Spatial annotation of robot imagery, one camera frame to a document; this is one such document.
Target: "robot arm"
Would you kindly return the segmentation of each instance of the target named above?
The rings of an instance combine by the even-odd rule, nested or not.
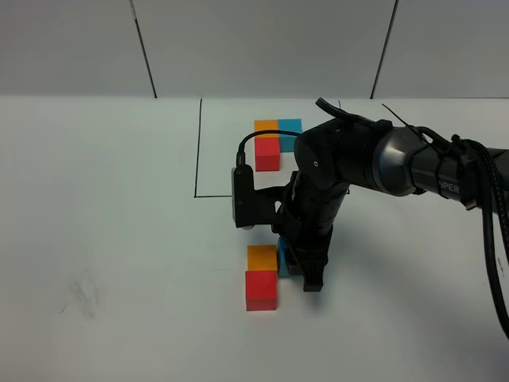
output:
[[[427,127],[374,122],[322,99],[317,105],[334,118],[297,137],[298,171],[285,187],[255,190],[243,145],[263,133],[253,133],[241,143],[232,171],[236,226],[270,224],[289,248],[290,273],[303,275],[304,291],[320,291],[332,223],[350,185],[399,197],[429,191],[459,201],[466,209],[482,208],[488,279],[500,323],[509,337],[492,232],[492,212],[496,212],[508,252],[509,151],[486,149],[457,135],[449,142]],[[276,201],[281,203],[278,211]]]

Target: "red block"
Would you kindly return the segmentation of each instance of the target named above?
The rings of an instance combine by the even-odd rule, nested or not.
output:
[[[254,139],[254,161],[256,171],[279,171],[281,151],[279,138]]]
[[[277,307],[277,271],[246,271],[247,310],[276,310]]]

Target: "white table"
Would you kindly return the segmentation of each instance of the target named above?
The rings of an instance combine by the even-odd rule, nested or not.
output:
[[[199,102],[0,99],[2,380],[507,380],[480,212],[431,194],[352,187],[322,292],[284,279],[276,311],[247,313],[246,247],[276,237],[235,229],[227,197],[194,198]],[[390,119],[378,100],[342,104]],[[387,104],[445,137],[509,146],[509,101]],[[257,118],[327,116],[312,100],[205,99],[198,196],[229,194]]]

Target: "wooden block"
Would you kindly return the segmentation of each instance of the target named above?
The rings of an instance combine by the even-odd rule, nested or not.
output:
[[[267,121],[254,121],[254,131],[264,130],[278,130],[278,121],[267,120]],[[258,135],[257,138],[279,138],[279,134],[262,134]]]
[[[254,169],[260,171],[279,171],[281,168],[281,152],[279,138],[254,139]]]
[[[277,271],[278,252],[275,245],[248,245],[248,271]]]
[[[277,271],[246,271],[246,309],[276,310],[277,307]]]
[[[278,126],[279,130],[282,131],[302,132],[302,121],[300,119],[279,119]],[[293,153],[295,138],[292,135],[279,135],[279,145],[282,153]]]

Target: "black line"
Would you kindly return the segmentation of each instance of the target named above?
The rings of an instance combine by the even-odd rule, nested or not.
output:
[[[194,178],[194,197],[198,189],[198,165],[200,164],[200,136],[201,136],[201,105],[204,102],[203,98],[200,98],[200,119],[198,120],[198,147],[196,148],[196,175]]]
[[[382,56],[380,57],[379,68],[376,70],[375,82],[373,83],[373,88],[371,89],[370,99],[373,99],[375,95],[376,84],[379,82],[380,70],[382,69],[383,59],[385,57],[385,51],[387,49],[387,44],[389,43],[389,36],[392,30],[392,25],[394,24],[394,16],[396,15],[396,10],[398,8],[399,0],[394,0],[394,8],[392,9],[392,15],[390,16],[389,29],[387,30],[387,35],[385,36],[385,42],[383,43]]]
[[[146,71],[149,73],[149,79],[150,79],[150,85],[152,85],[153,97],[157,98],[156,87],[153,85],[153,78],[152,78],[152,72],[150,71],[149,60],[146,57],[145,44],[143,44],[142,32],[140,31],[140,25],[138,24],[138,19],[136,17],[134,18],[134,24],[136,24],[136,30],[138,31],[138,38],[140,39],[140,45],[142,46],[143,58],[145,59]]]
[[[196,199],[199,199],[201,197],[231,197],[231,195],[198,195],[195,197]]]

